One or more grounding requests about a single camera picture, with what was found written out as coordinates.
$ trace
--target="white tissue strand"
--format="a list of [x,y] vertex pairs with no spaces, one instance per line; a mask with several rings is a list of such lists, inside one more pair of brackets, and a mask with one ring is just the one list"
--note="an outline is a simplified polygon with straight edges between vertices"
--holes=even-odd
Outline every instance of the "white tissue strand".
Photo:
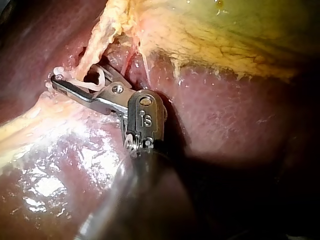
[[65,81],[68,81],[69,83],[75,86],[83,87],[93,91],[100,91],[106,85],[105,73],[101,69],[101,67],[97,65],[92,65],[91,69],[93,71],[96,71],[99,74],[98,85],[94,84],[93,82],[84,82],[84,81],[79,81],[75,79],[74,77],[71,76],[71,74],[68,71],[65,71],[65,69],[62,66],[55,67],[53,69],[53,74],[56,76],[58,75],[63,76]]

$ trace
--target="metal jaw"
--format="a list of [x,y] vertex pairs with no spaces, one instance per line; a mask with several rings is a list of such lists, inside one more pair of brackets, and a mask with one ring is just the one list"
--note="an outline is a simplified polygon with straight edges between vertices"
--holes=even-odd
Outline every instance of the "metal jaw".
[[130,83],[110,65],[99,66],[105,76],[105,87],[89,93],[85,88],[52,76],[52,86],[58,92],[81,105],[108,115],[116,113],[121,119],[122,140],[129,151],[153,148],[155,141],[164,140],[167,110],[162,99],[153,91],[135,91]]

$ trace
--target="metal pivot screw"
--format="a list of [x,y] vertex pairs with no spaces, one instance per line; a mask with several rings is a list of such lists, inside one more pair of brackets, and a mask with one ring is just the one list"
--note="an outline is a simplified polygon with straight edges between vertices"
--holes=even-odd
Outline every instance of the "metal pivot screw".
[[147,107],[147,106],[150,106],[150,105],[152,104],[152,101],[151,101],[151,99],[148,98],[148,97],[143,97],[143,98],[140,99],[140,104],[141,104],[142,106]]
[[112,92],[114,94],[122,94],[124,91],[124,87],[121,86],[121,85],[115,85],[113,88],[112,88]]
[[125,139],[125,142],[124,142],[124,148],[129,150],[129,151],[132,151],[135,149],[135,143],[134,143],[134,138],[131,134],[129,134],[126,139]]

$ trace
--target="shiny wet surface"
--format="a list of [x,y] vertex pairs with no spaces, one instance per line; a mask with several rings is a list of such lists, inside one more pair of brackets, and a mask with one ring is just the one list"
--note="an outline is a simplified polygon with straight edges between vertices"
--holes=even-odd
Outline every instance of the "shiny wet surface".
[[[17,25],[16,32],[8,30],[8,33],[11,33],[8,39],[12,42],[7,39],[0,54],[0,67],[4,71],[2,76],[5,76],[5,80],[1,81],[0,108],[4,110],[1,120],[7,120],[8,116],[16,117],[35,103],[38,99],[37,94],[45,89],[43,79],[47,78],[48,72],[56,66],[55,64],[75,64],[74,56],[83,50],[86,38],[82,36],[81,40],[70,39],[82,24],[93,21],[94,15],[98,15],[104,1],[96,2],[99,6],[95,2],[84,1],[76,8],[73,1],[68,1],[65,5],[50,1],[47,2],[48,5],[39,5],[32,11],[27,8],[26,12],[29,13],[21,15],[25,22]],[[47,18],[45,14],[40,14],[43,20],[43,24],[40,24],[39,9],[43,13],[50,12],[54,17]],[[29,23],[38,26],[30,34],[24,31],[32,30],[28,28]],[[38,51],[36,48],[30,48],[34,43],[37,43]],[[58,49],[55,53],[62,52],[61,56],[52,55],[54,49]],[[113,58],[115,64],[119,58]],[[199,212],[204,215],[203,225],[208,226],[209,232],[217,239],[223,239],[248,229],[248,226],[266,226],[267,229],[274,227],[280,228],[281,231],[299,231],[301,228],[312,230],[314,222],[309,220],[310,215],[312,213],[316,216],[319,211],[316,204],[319,196],[319,127],[314,111],[319,104],[316,94],[310,92],[310,86],[314,82],[307,82],[304,86],[309,87],[306,87],[304,92],[297,91],[296,95],[287,98],[287,87],[283,87],[282,83],[250,84],[249,80],[243,83],[237,82],[238,79],[229,81],[218,77],[205,81],[204,76],[210,74],[209,70],[186,67],[182,69],[185,81],[181,82],[182,87],[179,88],[173,87],[177,82],[172,80],[172,73],[168,75],[165,71],[172,68],[172,65],[168,64],[168,61],[158,62],[157,65],[161,66],[161,69],[157,71],[155,68],[154,74],[162,79],[159,81],[154,78],[153,87],[169,99],[175,97],[179,89],[184,88],[181,95],[173,99],[179,109],[172,109],[171,116],[183,116],[184,121],[192,119],[187,122],[187,127],[192,132],[189,137],[199,134],[193,140],[196,147],[190,152],[191,159],[185,160],[179,154],[176,157],[179,163],[186,161],[186,165],[181,164],[179,168]],[[134,68],[141,70],[141,62],[133,61],[132,69]],[[201,77],[188,78],[194,76],[192,71]],[[131,73],[131,79],[145,77],[141,72]],[[199,78],[201,84],[195,83]],[[316,80],[317,74],[309,75],[307,78]],[[215,95],[215,100],[210,102],[212,105],[203,104],[203,93],[208,96]],[[199,105],[192,103],[195,99],[199,100]],[[236,106],[238,114],[231,116],[230,112]],[[196,111],[206,112],[208,117],[212,117],[211,129],[198,130],[198,126],[194,127],[193,123],[201,122],[193,118]],[[213,119],[217,112],[225,113],[225,118],[221,118],[219,124]],[[276,117],[269,119],[274,112]],[[291,122],[291,114],[294,116],[294,123],[298,124]],[[217,149],[217,145],[209,141],[208,135],[204,137],[206,144],[200,144],[203,140],[200,133],[209,133],[210,137],[214,131],[224,132],[223,129],[230,127],[230,124],[226,124],[226,119],[230,117],[233,118],[234,125],[229,135],[234,138],[224,135],[222,139],[229,141],[225,145],[226,150],[222,150],[222,153],[209,152]],[[3,169],[0,176],[0,231],[4,239],[71,239],[88,213],[98,205],[104,189],[108,189],[115,165],[123,157],[122,145],[119,145],[119,122],[112,116],[100,118],[88,112],[78,120],[70,124],[53,124],[52,129],[44,132],[38,142],[16,155],[18,161]],[[257,121],[260,124],[254,124],[256,128],[253,130],[250,123]],[[205,121],[201,123],[202,127],[208,127]],[[180,133],[186,130],[183,129],[183,125],[178,127],[182,128],[179,129]],[[244,137],[235,133],[238,129],[244,132]],[[291,134],[290,141],[283,137],[284,132]],[[274,139],[281,143],[280,146],[271,145],[272,149],[276,149],[276,153],[268,151],[268,143],[274,143]],[[215,137],[211,140],[221,143],[220,139]],[[237,140],[245,145],[245,150],[243,147],[236,148],[239,146]],[[197,153],[196,150],[203,147],[206,155],[200,156],[201,151]],[[239,159],[246,160],[245,153],[248,151],[254,156],[250,159],[254,163],[259,163],[260,157],[264,158],[266,155],[276,157],[271,157],[273,164],[267,167],[264,164],[269,163],[269,157],[261,161],[263,166],[250,170],[227,168],[242,167],[242,164],[228,163],[238,163]],[[210,164],[200,162],[201,158],[208,160],[208,153],[212,154],[208,161]]]

